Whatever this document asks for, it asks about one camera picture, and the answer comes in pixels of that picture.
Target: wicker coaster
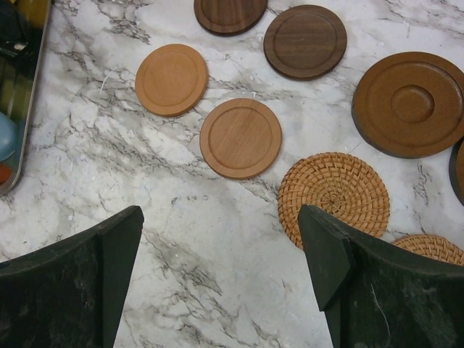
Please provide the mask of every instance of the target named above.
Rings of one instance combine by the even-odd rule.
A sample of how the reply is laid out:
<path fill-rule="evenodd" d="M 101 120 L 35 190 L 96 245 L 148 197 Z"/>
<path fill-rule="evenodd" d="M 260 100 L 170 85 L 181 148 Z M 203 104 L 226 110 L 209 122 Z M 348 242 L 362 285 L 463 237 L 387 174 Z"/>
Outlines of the wicker coaster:
<path fill-rule="evenodd" d="M 393 245 L 417 255 L 464 266 L 464 251 L 443 237 L 418 234 L 398 239 Z"/>
<path fill-rule="evenodd" d="M 389 195 L 378 174 L 349 154 L 325 153 L 301 159 L 283 178 L 278 215 L 289 238 L 302 249 L 298 213 L 316 205 L 372 236 L 384 234 L 390 216 Z"/>

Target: white marble countertop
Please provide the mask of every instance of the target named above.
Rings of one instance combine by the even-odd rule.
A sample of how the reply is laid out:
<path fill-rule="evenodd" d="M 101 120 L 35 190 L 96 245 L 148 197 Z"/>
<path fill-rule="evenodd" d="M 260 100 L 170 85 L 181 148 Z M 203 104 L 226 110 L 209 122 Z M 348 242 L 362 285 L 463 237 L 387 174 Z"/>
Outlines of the white marble countertop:
<path fill-rule="evenodd" d="M 33 108 L 22 180 L 0 198 L 0 261 L 59 241 L 140 205 L 145 214 L 118 348 L 331 347 L 305 256 L 283 233 L 276 195 L 302 157 L 353 154 L 391 197 L 385 239 L 435 233 L 464 248 L 464 207 L 448 178 L 450 150 L 420 160 L 368 146 L 351 118 L 363 73 L 401 51 L 427 51 L 464 68 L 460 0 L 315 0 L 342 19 L 341 64 L 312 82 L 277 75 L 262 52 L 270 22 L 305 0 L 270 0 L 261 22 L 220 38 L 191 0 L 56 0 Z M 156 117 L 134 79 L 159 46 L 193 46 L 209 88 L 188 114 Z M 215 106 L 255 97 L 277 115 L 283 148 L 259 178 L 230 181 L 202 159 L 199 131 Z"/>

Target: round wooden coaster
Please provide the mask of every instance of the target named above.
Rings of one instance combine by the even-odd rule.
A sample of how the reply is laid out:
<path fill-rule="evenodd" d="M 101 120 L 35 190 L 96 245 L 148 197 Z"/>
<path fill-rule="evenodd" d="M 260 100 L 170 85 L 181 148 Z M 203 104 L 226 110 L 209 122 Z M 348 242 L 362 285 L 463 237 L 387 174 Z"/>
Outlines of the round wooden coaster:
<path fill-rule="evenodd" d="M 464 205 L 464 138 L 453 148 L 449 160 L 449 179 L 456 196 Z"/>
<path fill-rule="evenodd" d="M 338 65 L 347 48 L 347 32 L 333 12 L 315 5 L 286 10 L 270 24 L 264 52 L 278 73 L 311 80 Z"/>
<path fill-rule="evenodd" d="M 298 214 L 315 205 L 375 237 L 384 234 L 390 201 L 383 181 L 361 159 L 336 152 L 301 159 L 287 172 L 278 192 L 278 216 L 285 233 L 303 249 Z"/>
<path fill-rule="evenodd" d="M 200 133 L 207 164 L 232 179 L 249 179 L 264 172 L 276 160 L 281 144 L 277 117 L 253 99 L 219 105 L 207 116 Z"/>
<path fill-rule="evenodd" d="M 195 0 L 195 16 L 213 34 L 232 36 L 256 25 L 268 0 Z"/>
<path fill-rule="evenodd" d="M 393 244 L 417 255 L 464 266 L 464 251 L 443 237 L 417 234 L 398 239 Z"/>
<path fill-rule="evenodd" d="M 464 135 L 464 74 L 433 54 L 382 59 L 362 77 L 352 116 L 361 136 L 396 157 L 441 152 Z"/>
<path fill-rule="evenodd" d="M 208 68 L 200 53 L 185 45 L 167 45 L 142 62 L 136 75 L 136 93 L 150 112 L 179 116 L 200 101 L 208 78 Z"/>

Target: orange object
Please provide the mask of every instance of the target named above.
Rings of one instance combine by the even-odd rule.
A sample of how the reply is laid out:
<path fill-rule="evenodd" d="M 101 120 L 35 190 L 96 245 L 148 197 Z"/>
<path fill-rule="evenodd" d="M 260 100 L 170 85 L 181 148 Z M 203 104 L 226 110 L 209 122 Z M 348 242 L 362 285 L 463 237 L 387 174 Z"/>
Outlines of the orange object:
<path fill-rule="evenodd" d="M 167 45 L 142 62 L 136 76 L 136 93 L 150 112 L 175 117 L 200 101 L 208 78 L 208 68 L 200 53 L 185 45 Z"/>
<path fill-rule="evenodd" d="M 267 170 L 281 150 L 277 117 L 253 99 L 234 99 L 216 107 L 200 133 L 204 160 L 219 175 L 249 179 Z"/>
<path fill-rule="evenodd" d="M 13 1 L 17 4 L 17 9 L 22 12 L 26 19 L 34 27 L 42 28 L 45 23 L 46 13 L 49 9 L 48 0 L 18 0 Z"/>
<path fill-rule="evenodd" d="M 0 163 L 0 183 L 6 183 L 12 174 L 12 169 Z"/>

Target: wooden saucer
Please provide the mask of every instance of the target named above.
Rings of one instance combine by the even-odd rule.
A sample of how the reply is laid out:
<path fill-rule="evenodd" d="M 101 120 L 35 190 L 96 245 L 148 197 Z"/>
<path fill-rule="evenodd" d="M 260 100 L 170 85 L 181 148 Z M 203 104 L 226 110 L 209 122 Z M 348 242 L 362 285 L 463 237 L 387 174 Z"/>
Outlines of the wooden saucer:
<path fill-rule="evenodd" d="M 216 35 L 241 34 L 264 15 L 268 0 L 195 0 L 195 16 L 200 25 Z"/>
<path fill-rule="evenodd" d="M 142 62 L 136 75 L 136 93 L 150 112 L 179 116 L 200 101 L 208 78 L 208 68 L 200 53 L 185 45 L 167 45 Z"/>
<path fill-rule="evenodd" d="M 464 135 L 464 74 L 433 54 L 382 59 L 362 77 L 352 116 L 361 136 L 396 157 L 441 152 Z"/>
<path fill-rule="evenodd" d="M 232 179 L 249 179 L 264 172 L 276 160 L 281 144 L 277 117 L 253 99 L 219 105 L 207 116 L 200 133 L 207 164 Z"/>
<path fill-rule="evenodd" d="M 457 198 L 464 205 L 464 138 L 453 148 L 449 160 L 449 179 Z"/>
<path fill-rule="evenodd" d="M 287 9 L 270 24 L 264 38 L 269 64 L 295 80 L 311 80 L 338 65 L 347 48 L 341 20 L 324 7 Z"/>

